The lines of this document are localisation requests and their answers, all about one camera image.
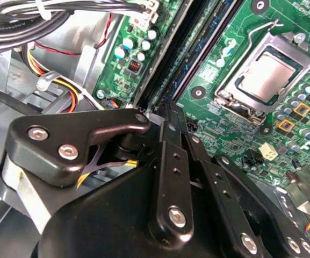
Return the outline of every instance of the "hole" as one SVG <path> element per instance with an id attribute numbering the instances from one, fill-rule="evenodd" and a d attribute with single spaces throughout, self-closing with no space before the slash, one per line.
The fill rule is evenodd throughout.
<path id="1" fill-rule="evenodd" d="M 176 160 L 180 160 L 180 159 L 181 159 L 181 157 L 180 157 L 177 153 L 174 153 L 174 158 L 175 158 Z"/>
<path id="2" fill-rule="evenodd" d="M 219 175 L 218 173 L 215 173 L 215 176 L 216 176 L 218 179 L 223 180 L 222 176 Z"/>
<path id="3" fill-rule="evenodd" d="M 249 222 L 249 225 L 251 229 L 253 230 L 253 233 L 258 237 L 260 236 L 261 233 L 261 226 L 260 223 L 258 222 L 257 218 L 253 213 L 250 211 L 243 211 L 244 215 L 246 215 L 247 221 Z"/>
<path id="4" fill-rule="evenodd" d="M 227 191 L 223 191 L 223 194 L 227 197 L 227 198 L 229 198 L 229 199 L 231 199 L 231 195 L 227 192 Z"/>
<path id="5" fill-rule="evenodd" d="M 146 147 L 143 152 L 144 152 L 144 155 L 149 156 L 154 152 L 154 149 L 152 149 L 151 147 Z"/>
<path id="6" fill-rule="evenodd" d="M 175 175 L 181 176 L 181 171 L 178 170 L 177 168 L 174 168 L 172 171 L 174 172 Z"/>

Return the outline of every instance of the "cable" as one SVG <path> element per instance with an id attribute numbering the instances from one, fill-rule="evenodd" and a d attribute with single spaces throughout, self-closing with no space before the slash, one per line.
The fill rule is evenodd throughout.
<path id="1" fill-rule="evenodd" d="M 107 36 L 108 36 L 108 30 L 109 30 L 109 28 L 111 26 L 111 22 L 112 22 L 112 13 L 110 12 L 110 16 L 109 16 L 108 21 L 106 23 L 106 28 L 105 28 L 105 32 L 104 32 L 104 38 L 103 38 L 103 40 L 99 44 L 95 45 L 94 48 L 98 49 L 98 48 L 102 47 L 106 43 Z"/>
<path id="2" fill-rule="evenodd" d="M 73 56 L 78 56 L 78 55 L 81 55 L 81 53 L 72 53 L 72 52 L 69 52 L 69 51 L 60 51 L 60 50 L 57 50 L 55 48 L 51 48 L 51 47 L 46 47 L 38 42 L 35 43 L 35 46 L 36 47 L 40 47 L 40 48 L 43 48 L 49 52 L 52 52 L 52 53 L 60 53 L 60 54 L 63 54 L 63 55 L 73 55 Z"/>

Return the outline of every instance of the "black plastic bracket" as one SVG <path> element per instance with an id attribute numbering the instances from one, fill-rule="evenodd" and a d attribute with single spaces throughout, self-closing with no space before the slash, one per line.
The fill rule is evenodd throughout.
<path id="1" fill-rule="evenodd" d="M 44 129 L 48 138 L 31 139 L 28 131 L 34 127 Z M 108 142 L 116 135 L 143 134 L 149 128 L 149 120 L 133 109 L 21 117 L 9 127 L 5 149 L 17 166 L 53 186 L 65 187 L 77 182 L 90 146 Z M 58 151 L 62 145 L 74 146 L 78 157 L 62 158 Z"/>

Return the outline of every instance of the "screw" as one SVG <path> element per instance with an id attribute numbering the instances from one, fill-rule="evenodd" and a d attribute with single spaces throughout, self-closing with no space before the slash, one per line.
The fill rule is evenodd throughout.
<path id="1" fill-rule="evenodd" d="M 28 136 L 35 141 L 44 141 L 48 138 L 48 133 L 45 129 L 34 127 L 28 130 Z"/>
<path id="2" fill-rule="evenodd" d="M 306 39 L 306 35 L 304 33 L 298 33 L 294 36 L 293 40 L 297 44 L 301 44 Z"/>
<path id="3" fill-rule="evenodd" d="M 103 90 L 98 90 L 96 93 L 96 97 L 98 99 L 104 99 L 106 97 L 106 93 Z"/>
<path id="4" fill-rule="evenodd" d="M 248 251 L 250 251 L 251 254 L 257 254 L 257 246 L 255 244 L 255 241 L 250 236 L 248 236 L 245 233 L 242 233 L 241 240 L 243 245 L 246 247 Z"/>
<path id="5" fill-rule="evenodd" d="M 186 225 L 185 215 L 177 208 L 171 208 L 169 210 L 169 218 L 177 227 L 184 227 Z"/>
<path id="6" fill-rule="evenodd" d="M 147 121 L 147 119 L 141 114 L 135 114 L 135 117 L 139 122 L 145 123 Z"/>
<path id="7" fill-rule="evenodd" d="M 310 254 L 310 245 L 302 238 L 301 244 L 303 245 L 304 249 Z"/>
<path id="8" fill-rule="evenodd" d="M 300 248 L 297 245 L 297 243 L 294 242 L 292 238 L 287 238 L 287 241 L 289 243 L 289 246 L 292 248 L 292 250 L 294 250 L 297 254 L 300 254 Z"/>
<path id="9" fill-rule="evenodd" d="M 169 127 L 172 131 L 174 131 L 174 132 L 176 131 L 176 128 L 175 128 L 174 125 L 169 124 L 168 127 Z"/>
<path id="10" fill-rule="evenodd" d="M 226 165 L 229 165 L 230 162 L 226 157 L 221 157 L 222 162 L 224 162 Z"/>
<path id="11" fill-rule="evenodd" d="M 199 138 L 196 137 L 195 135 L 192 136 L 192 140 L 193 140 L 194 142 L 196 142 L 196 143 L 199 143 L 199 142 L 200 142 Z"/>
<path id="12" fill-rule="evenodd" d="M 66 160 L 74 160 L 78 157 L 78 150 L 69 144 L 65 144 L 59 147 L 59 155 Z"/>

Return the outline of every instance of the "cable tie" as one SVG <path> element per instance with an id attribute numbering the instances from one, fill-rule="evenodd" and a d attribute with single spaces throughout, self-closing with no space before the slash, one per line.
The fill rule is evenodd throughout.
<path id="1" fill-rule="evenodd" d="M 39 10 L 39 14 L 44 20 L 51 20 L 52 13 L 49 10 L 45 10 L 44 3 L 42 0 L 35 0 L 35 4 L 37 5 L 37 8 Z"/>

